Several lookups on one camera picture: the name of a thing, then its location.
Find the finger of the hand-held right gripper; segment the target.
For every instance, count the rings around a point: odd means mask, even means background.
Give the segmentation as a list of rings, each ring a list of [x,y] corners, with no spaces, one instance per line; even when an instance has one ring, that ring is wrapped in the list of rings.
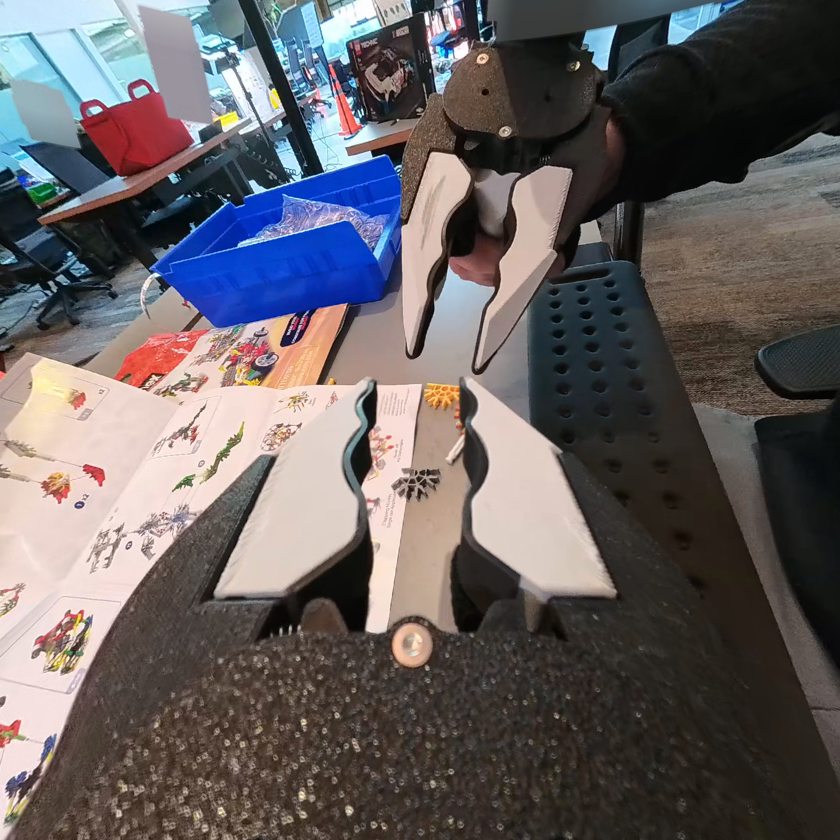
[[[472,371],[482,373],[518,324],[558,256],[556,240],[573,172],[546,165],[511,187],[513,234],[500,258],[495,293],[481,317]]]
[[[402,322],[406,357],[417,358],[434,314],[452,247],[448,227],[468,202],[474,179],[465,163],[448,152],[432,152],[402,226]]]

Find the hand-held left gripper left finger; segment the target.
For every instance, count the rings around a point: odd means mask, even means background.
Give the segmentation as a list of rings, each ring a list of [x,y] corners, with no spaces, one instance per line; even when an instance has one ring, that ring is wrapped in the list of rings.
[[[376,406],[376,383],[363,378],[284,445],[216,599],[369,599],[373,546],[362,486]]]

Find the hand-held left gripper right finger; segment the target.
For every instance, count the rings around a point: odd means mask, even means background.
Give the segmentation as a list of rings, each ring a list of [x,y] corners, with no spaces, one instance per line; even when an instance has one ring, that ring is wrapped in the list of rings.
[[[453,609],[478,627],[519,602],[537,629],[557,600],[614,602],[616,584],[555,444],[474,377],[459,383],[465,492]]]

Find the grey snowflake connector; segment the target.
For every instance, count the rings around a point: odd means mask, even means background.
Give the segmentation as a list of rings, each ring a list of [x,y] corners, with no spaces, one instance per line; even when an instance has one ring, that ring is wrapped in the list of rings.
[[[399,498],[419,501],[438,489],[441,477],[439,468],[403,468],[391,487]]]

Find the person's right forearm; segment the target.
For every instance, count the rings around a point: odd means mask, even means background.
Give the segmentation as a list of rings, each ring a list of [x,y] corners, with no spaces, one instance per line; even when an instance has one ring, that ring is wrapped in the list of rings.
[[[749,1],[637,59],[602,93],[607,165],[587,220],[838,135],[839,2]]]

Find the wooden top desk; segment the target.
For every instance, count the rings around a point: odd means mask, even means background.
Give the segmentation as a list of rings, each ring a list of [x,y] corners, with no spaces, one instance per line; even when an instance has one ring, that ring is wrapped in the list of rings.
[[[370,152],[389,154],[393,148],[404,148],[419,119],[398,119],[390,122],[370,122],[344,142],[348,156]]]
[[[182,150],[149,170],[126,177],[115,176],[108,179],[104,183],[83,192],[78,197],[58,205],[56,209],[41,215],[38,218],[38,222],[42,225],[54,224],[60,220],[75,217],[94,209],[136,197],[160,183],[168,182],[170,175],[177,174],[188,165],[196,161],[203,162],[211,153],[226,151],[227,147],[225,144],[238,136],[252,122],[251,119],[242,119],[229,126],[226,130],[216,133],[208,140],[201,143],[194,143],[187,149]]]

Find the clear plastic bags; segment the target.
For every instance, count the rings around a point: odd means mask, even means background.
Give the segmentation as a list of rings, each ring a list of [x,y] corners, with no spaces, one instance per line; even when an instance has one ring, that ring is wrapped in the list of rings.
[[[255,234],[241,239],[238,247],[346,221],[351,223],[368,248],[374,250],[385,230],[388,219],[388,214],[370,215],[352,206],[288,196],[283,199],[280,219],[262,225]]]

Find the orange traffic cone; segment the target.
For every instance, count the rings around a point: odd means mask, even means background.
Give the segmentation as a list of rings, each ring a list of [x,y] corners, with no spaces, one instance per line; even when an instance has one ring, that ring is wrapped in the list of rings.
[[[330,71],[332,82],[334,85],[334,96],[339,111],[339,136],[343,139],[353,138],[356,134],[362,131],[362,126],[358,123],[357,119],[355,118],[354,112],[352,111],[349,101],[347,100],[346,95],[343,92],[343,89],[340,85],[339,77],[337,76],[336,70],[334,69],[333,65],[330,65]]]

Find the black toy car box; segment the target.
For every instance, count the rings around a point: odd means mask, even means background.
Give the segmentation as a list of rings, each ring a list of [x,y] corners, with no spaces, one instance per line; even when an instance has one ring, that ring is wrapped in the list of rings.
[[[424,14],[352,38],[346,50],[368,123],[423,116],[436,92]]]

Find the colourful cardboard toy box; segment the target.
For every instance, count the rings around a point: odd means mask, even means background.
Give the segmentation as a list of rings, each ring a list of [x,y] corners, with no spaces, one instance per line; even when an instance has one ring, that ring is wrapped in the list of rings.
[[[124,358],[115,380],[177,403],[230,386],[315,385],[349,308],[341,304],[220,329],[158,334]]]

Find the blue storage bin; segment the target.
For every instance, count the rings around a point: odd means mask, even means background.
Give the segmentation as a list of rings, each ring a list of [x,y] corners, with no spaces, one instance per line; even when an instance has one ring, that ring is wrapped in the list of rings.
[[[401,249],[401,180],[385,156],[226,203],[150,268],[217,328],[381,300]],[[291,200],[383,220],[374,245],[351,221],[257,241]]]

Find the white printed instruction sheet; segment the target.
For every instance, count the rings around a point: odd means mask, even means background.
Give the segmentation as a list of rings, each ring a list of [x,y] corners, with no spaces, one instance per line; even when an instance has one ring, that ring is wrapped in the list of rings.
[[[2,381],[2,783],[25,783],[128,593],[350,385],[151,391],[26,355]]]

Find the black mesh office chair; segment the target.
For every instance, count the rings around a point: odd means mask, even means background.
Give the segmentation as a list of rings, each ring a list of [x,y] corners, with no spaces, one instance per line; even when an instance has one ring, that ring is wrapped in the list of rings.
[[[839,664],[839,327],[803,332],[757,352],[777,396],[830,401],[817,413],[754,424],[765,504],[780,560],[803,613]]]

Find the red tote bag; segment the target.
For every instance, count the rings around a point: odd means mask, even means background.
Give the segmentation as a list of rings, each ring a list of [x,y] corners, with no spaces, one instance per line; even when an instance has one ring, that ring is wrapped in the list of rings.
[[[80,104],[80,124],[117,175],[147,171],[193,144],[183,121],[170,118],[162,95],[145,79],[128,86],[129,100]]]

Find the black metal post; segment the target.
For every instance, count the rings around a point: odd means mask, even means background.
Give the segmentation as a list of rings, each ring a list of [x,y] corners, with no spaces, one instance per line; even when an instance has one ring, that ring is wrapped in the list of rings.
[[[290,147],[300,165],[301,176],[309,178],[320,175],[323,173],[323,168],[319,155],[273,45],[263,16],[262,4],[257,1],[238,1],[238,5],[244,14],[247,29],[255,41],[258,53],[266,66],[269,79],[279,96],[290,129]]]

